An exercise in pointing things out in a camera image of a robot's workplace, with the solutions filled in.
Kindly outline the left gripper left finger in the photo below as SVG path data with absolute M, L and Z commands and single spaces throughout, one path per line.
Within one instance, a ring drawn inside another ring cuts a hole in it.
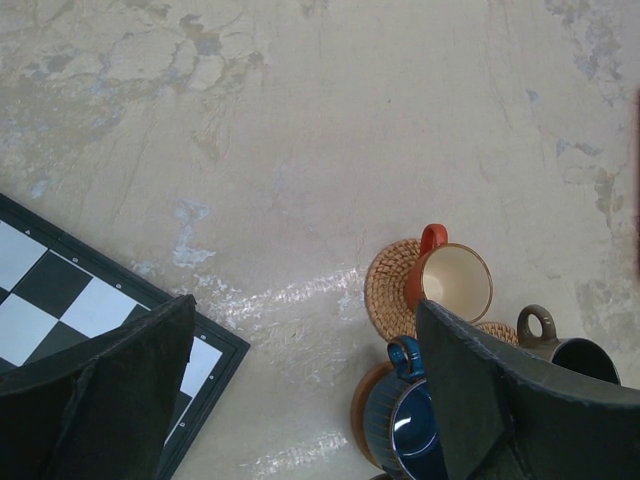
M 1 376 L 4 479 L 153 479 L 194 340 L 176 297 Z

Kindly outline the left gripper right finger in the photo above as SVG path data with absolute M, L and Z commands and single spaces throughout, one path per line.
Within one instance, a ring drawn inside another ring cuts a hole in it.
M 452 479 L 636 479 L 639 393 L 488 335 L 433 301 L 416 331 Z

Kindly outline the round light cork coaster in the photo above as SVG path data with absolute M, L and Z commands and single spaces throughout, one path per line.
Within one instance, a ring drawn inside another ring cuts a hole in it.
M 499 322 L 483 322 L 476 324 L 476 327 L 486 334 L 489 334 L 498 340 L 510 344 L 512 346 L 519 345 L 519 339 L 516 330 L 506 324 Z

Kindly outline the black cup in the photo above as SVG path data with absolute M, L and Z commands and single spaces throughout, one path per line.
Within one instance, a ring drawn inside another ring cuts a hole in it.
M 620 385 L 611 357 L 595 342 L 585 338 L 559 339 L 551 313 L 536 304 L 527 305 L 518 315 L 519 345 L 529 353 L 573 372 Z

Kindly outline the dark blue cup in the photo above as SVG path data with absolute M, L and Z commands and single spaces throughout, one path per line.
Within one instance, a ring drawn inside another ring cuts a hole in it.
M 373 383 L 363 412 L 366 445 L 393 479 L 448 477 L 419 344 L 401 335 L 387 344 L 391 371 Z

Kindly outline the light wooden coaster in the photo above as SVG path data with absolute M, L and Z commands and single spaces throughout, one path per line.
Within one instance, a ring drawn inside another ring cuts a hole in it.
M 377 468 L 380 468 L 380 465 L 371 453 L 364 433 L 364 410 L 374 386 L 392 370 L 390 362 L 382 362 L 372 367 L 356 386 L 350 406 L 350 426 L 355 443 L 364 457 Z

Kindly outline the pink cup gold inside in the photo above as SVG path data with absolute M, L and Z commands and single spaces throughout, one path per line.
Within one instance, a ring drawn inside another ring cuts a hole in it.
M 405 282 L 404 297 L 411 312 L 421 301 L 431 300 L 473 324 L 490 308 L 493 280 L 476 251 L 451 243 L 444 225 L 429 224 Z

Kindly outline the scalloped light cork coaster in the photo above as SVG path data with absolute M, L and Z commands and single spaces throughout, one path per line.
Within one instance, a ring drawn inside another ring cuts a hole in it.
M 399 335 L 416 337 L 415 314 L 407 306 L 405 285 L 418 259 L 416 238 L 394 242 L 374 258 L 364 284 L 364 300 L 372 325 L 386 341 Z

